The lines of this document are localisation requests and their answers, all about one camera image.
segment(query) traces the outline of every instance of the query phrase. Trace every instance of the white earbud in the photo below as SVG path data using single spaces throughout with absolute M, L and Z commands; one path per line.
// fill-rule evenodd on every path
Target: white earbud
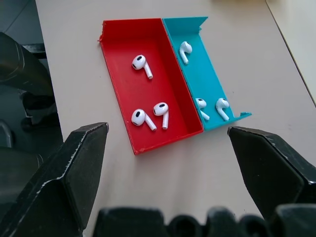
M 189 61 L 185 53 L 192 53 L 192 46 L 186 41 L 182 42 L 182 44 L 180 45 L 179 53 L 183 63 L 188 64 Z
M 152 131 L 155 131 L 157 129 L 156 125 L 150 119 L 150 117 L 145 113 L 145 111 L 141 109 L 135 110 L 132 115 L 132 123 L 135 124 L 136 126 L 140 126 L 144 122 L 148 124 L 148 126 L 150 127 Z
M 227 109 L 229 107 L 229 103 L 224 98 L 219 98 L 216 102 L 216 110 L 219 113 L 219 115 L 223 118 L 223 120 L 228 121 L 229 117 L 227 114 L 223 111 L 223 109 Z
M 209 121 L 209 116 L 201 110 L 201 109 L 203 109 L 203 108 L 206 107 L 206 101 L 203 100 L 203 99 L 200 99 L 200 98 L 197 98 L 196 101 L 197 101 L 198 107 L 200 108 L 202 117 L 203 117 L 206 121 Z
M 168 121 L 169 121 L 169 107 L 165 102 L 158 103 L 154 106 L 154 114 L 156 116 L 163 115 L 162 120 L 162 128 L 167 129 L 168 128 Z
M 144 68 L 144 69 L 145 69 L 145 72 L 146 72 L 146 74 L 147 74 L 147 77 L 148 77 L 149 79 L 152 79 L 152 78 L 153 78 L 152 71 L 150 71 L 149 65 L 148 65 L 148 63 L 147 63 L 146 58 L 145 58 L 144 55 L 137 55 L 137 56 L 134 58 L 133 62 L 132 62 L 132 66 L 133 66 L 133 68 L 136 69 L 136 70 L 140 70 L 140 69 Z

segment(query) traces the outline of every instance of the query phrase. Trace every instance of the red box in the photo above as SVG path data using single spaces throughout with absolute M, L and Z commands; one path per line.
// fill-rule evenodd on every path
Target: red box
M 104 21 L 100 44 L 136 155 L 203 132 L 160 18 Z M 145 70 L 132 67 L 139 54 L 146 57 L 154 75 L 152 80 L 147 78 Z M 159 102 L 169 106 L 167 130 L 162 129 L 162 116 L 157 117 L 153 112 Z M 148 114 L 157 126 L 156 131 L 151 131 L 146 123 L 132 124 L 131 116 L 136 109 Z

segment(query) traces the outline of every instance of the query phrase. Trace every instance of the teal tray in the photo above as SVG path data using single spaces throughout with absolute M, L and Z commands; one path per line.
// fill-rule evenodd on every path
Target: teal tray
M 201 30 L 200 25 L 207 18 L 208 17 L 163 18 L 163 23 L 182 69 L 183 76 L 191 91 L 191 96 L 194 99 L 205 131 L 215 129 L 251 115 L 251 113 L 242 112 L 239 117 L 235 117 L 231 107 L 229 107 L 225 109 L 224 112 L 230 119 L 224 121 L 215 109 L 216 101 L 219 98 L 227 98 L 199 35 L 199 31 Z M 192 53 L 187 54 L 189 60 L 187 65 L 183 63 L 179 55 L 179 47 L 183 41 L 187 41 L 193 48 Z M 202 109 L 202 111 L 210 116 L 209 121 L 203 119 L 195 98 L 201 98 L 206 101 L 207 106 Z

